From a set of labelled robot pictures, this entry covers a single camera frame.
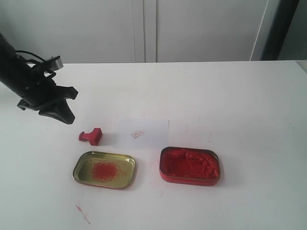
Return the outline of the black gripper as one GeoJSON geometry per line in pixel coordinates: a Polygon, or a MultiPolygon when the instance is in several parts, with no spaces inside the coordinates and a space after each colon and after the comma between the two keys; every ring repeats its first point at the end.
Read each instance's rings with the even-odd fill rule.
{"type": "Polygon", "coordinates": [[[17,104],[22,110],[39,111],[40,116],[56,119],[65,124],[73,124],[75,116],[66,99],[75,99],[78,91],[70,86],[58,86],[52,70],[37,71],[22,69],[16,71],[16,93],[21,100],[17,104]]]}

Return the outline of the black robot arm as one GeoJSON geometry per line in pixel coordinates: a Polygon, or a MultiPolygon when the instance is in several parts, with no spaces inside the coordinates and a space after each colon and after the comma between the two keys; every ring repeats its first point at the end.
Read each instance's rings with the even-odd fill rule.
{"type": "Polygon", "coordinates": [[[22,53],[0,37],[0,81],[21,98],[17,106],[71,125],[75,116],[67,100],[74,100],[78,91],[54,82],[56,71],[63,68],[61,57],[25,59],[22,53]]]}

